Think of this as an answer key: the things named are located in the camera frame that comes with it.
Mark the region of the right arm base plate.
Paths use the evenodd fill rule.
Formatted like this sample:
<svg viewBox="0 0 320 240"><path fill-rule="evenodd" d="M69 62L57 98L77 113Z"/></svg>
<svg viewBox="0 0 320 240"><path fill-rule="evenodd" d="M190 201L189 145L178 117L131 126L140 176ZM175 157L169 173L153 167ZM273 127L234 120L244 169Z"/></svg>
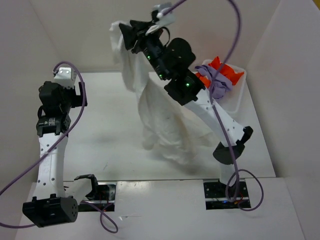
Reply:
<svg viewBox="0 0 320 240"><path fill-rule="evenodd" d="M241 180L239 182L239 193L237 194L236 201L229 202L226 198L226 186L218 180L204 181L204 199L206 210L228 210L237 209L238 204L244 209L250 209L251 202L246 182Z"/></svg>

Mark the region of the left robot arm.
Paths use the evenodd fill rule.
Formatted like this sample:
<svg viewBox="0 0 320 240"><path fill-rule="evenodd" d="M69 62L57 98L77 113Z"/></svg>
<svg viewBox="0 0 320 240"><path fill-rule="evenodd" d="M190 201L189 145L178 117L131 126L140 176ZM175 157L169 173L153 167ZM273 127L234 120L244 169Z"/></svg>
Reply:
<svg viewBox="0 0 320 240"><path fill-rule="evenodd" d="M73 223L83 199L94 200L100 188L94 174L77 176L64 187L64 159L72 108L83 105L84 94L77 94L73 83L46 81L38 89L36 131L40 145L37 182L32 200L22 206L23 214L39 228Z"/></svg>

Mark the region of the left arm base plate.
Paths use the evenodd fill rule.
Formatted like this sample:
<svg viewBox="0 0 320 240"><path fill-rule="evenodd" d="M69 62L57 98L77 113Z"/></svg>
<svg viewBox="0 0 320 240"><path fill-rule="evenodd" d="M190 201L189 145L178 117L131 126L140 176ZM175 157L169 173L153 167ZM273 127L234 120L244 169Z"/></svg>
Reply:
<svg viewBox="0 0 320 240"><path fill-rule="evenodd" d="M115 211L116 182L99 181L97 192L89 197L85 196L83 201L88 202L104 212Z"/></svg>

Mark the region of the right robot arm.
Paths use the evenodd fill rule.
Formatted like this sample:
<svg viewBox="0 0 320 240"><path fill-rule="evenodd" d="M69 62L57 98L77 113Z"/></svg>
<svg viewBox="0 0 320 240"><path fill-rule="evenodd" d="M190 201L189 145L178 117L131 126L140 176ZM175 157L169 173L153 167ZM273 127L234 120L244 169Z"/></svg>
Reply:
<svg viewBox="0 0 320 240"><path fill-rule="evenodd" d="M161 80L167 80L164 90L181 106L198 116L219 138L213 157L220 165L219 191L229 197L237 190L239 169L236 163L250 139L253 129L236 122L210 95L205 84L189 70L196 59L190 44L177 37L162 44L163 27L154 22L131 20L120 23L125 49L142 53Z"/></svg>

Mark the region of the white t shirt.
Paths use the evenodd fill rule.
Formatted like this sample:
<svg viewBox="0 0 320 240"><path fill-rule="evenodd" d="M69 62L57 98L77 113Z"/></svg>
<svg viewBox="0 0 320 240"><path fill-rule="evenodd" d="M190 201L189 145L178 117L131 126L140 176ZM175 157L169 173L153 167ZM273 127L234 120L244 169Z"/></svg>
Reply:
<svg viewBox="0 0 320 240"><path fill-rule="evenodd" d="M196 161L198 147L215 145L214 134L203 123L183 115L178 104L150 78L142 53L126 50L120 24L115 21L110 25L111 48L114 61L120 63L126 89L136 97L143 148L169 162L190 167Z"/></svg>

